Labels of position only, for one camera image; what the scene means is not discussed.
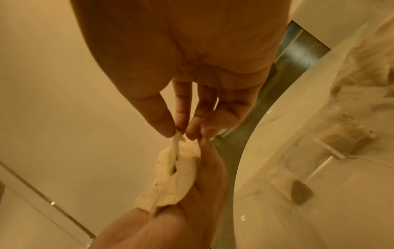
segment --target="dumpling wrapper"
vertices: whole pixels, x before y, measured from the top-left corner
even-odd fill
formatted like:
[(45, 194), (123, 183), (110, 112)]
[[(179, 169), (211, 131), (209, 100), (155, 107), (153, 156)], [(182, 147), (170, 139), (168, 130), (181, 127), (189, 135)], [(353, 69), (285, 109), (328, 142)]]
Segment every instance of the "dumpling wrapper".
[(185, 142), (177, 131), (172, 145), (159, 153), (155, 165), (155, 185), (136, 200), (136, 207), (155, 216), (160, 208), (181, 201), (196, 181), (200, 159), (197, 142)]

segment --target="tea bag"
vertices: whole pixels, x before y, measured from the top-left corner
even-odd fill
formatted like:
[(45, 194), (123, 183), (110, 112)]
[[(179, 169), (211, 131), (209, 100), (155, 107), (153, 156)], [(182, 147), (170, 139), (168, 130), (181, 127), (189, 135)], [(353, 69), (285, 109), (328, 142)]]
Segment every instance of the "tea bag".
[(136, 200), (136, 207), (156, 216), (160, 209), (175, 205), (194, 185), (199, 164), (197, 142), (185, 142), (177, 131), (172, 145), (159, 153), (155, 165), (155, 185)]

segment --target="hand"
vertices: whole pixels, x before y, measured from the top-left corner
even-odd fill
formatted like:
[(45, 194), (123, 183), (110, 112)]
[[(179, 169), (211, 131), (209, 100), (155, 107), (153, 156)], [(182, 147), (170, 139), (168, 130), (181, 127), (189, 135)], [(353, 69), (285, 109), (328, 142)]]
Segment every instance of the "hand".
[[(254, 106), (286, 29), (290, 0), (71, 0), (94, 58), (166, 137), (238, 125)], [(175, 122), (160, 91), (171, 81)], [(192, 82), (199, 102), (189, 123)]]
[(213, 144), (201, 139), (199, 145), (196, 183), (181, 202), (154, 219), (131, 210), (105, 228), (90, 249), (207, 249), (226, 198), (227, 175)]

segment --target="dough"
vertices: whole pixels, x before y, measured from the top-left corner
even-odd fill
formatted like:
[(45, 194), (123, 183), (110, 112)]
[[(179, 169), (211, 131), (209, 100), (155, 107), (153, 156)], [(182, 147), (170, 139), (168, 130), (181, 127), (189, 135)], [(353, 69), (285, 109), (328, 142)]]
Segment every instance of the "dough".
[(177, 131), (172, 145), (161, 151), (155, 166), (155, 184), (136, 200), (136, 207), (155, 216), (160, 208), (175, 205), (194, 185), (199, 164), (198, 143), (185, 142)]

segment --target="shiny metal surface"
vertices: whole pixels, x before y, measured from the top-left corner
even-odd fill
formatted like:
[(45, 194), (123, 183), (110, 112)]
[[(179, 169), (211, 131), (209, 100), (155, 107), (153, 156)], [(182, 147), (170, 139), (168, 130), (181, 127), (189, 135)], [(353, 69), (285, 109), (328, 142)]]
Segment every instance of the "shiny metal surface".
[(212, 249), (236, 248), (233, 223), (234, 184), (243, 150), (254, 128), (282, 93), (329, 51), (311, 34), (291, 22), (275, 61), (277, 72), (262, 87), (256, 106), (237, 128), (214, 140), (228, 170), (230, 186)]

